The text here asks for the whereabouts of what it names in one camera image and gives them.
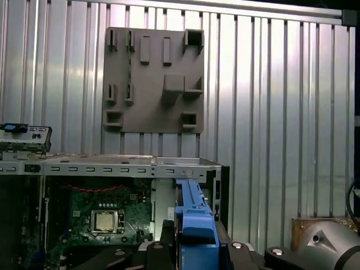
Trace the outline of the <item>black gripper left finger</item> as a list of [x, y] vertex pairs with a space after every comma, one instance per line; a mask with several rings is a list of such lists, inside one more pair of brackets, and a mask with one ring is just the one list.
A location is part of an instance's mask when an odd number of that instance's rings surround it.
[[159, 241], [138, 246], [71, 247], [60, 257], [61, 269], [176, 269], [175, 224], [163, 220]]

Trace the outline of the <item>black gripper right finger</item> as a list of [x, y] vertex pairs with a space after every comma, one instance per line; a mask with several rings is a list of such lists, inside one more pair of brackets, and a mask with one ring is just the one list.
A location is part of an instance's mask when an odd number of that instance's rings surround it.
[[220, 269], [312, 269], [304, 258], [286, 248], [270, 247], [261, 255], [249, 243], [232, 241], [221, 222], [215, 224], [220, 240]]

